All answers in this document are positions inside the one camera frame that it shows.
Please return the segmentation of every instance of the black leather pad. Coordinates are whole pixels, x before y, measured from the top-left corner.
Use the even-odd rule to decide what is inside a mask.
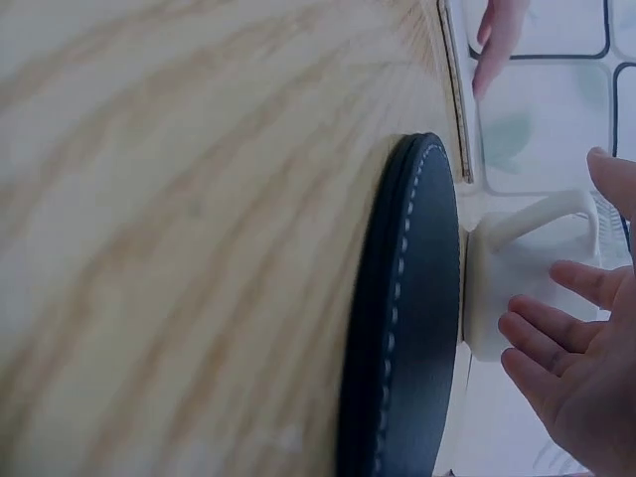
[[[432,475],[459,320],[457,208],[434,134],[397,145],[374,204],[351,312],[340,477]]]

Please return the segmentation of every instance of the hand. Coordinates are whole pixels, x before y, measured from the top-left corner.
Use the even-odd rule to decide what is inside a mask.
[[[600,149],[587,156],[596,188],[636,220],[636,163]],[[636,240],[632,236],[632,249]],[[504,369],[555,442],[596,475],[636,475],[636,276],[559,262],[560,285],[611,311],[583,323],[529,297],[511,300],[499,329],[514,348]]]
[[[477,99],[484,97],[490,83],[510,59],[521,37],[529,5],[530,0],[488,0],[477,33],[477,42],[484,47],[473,79]]]

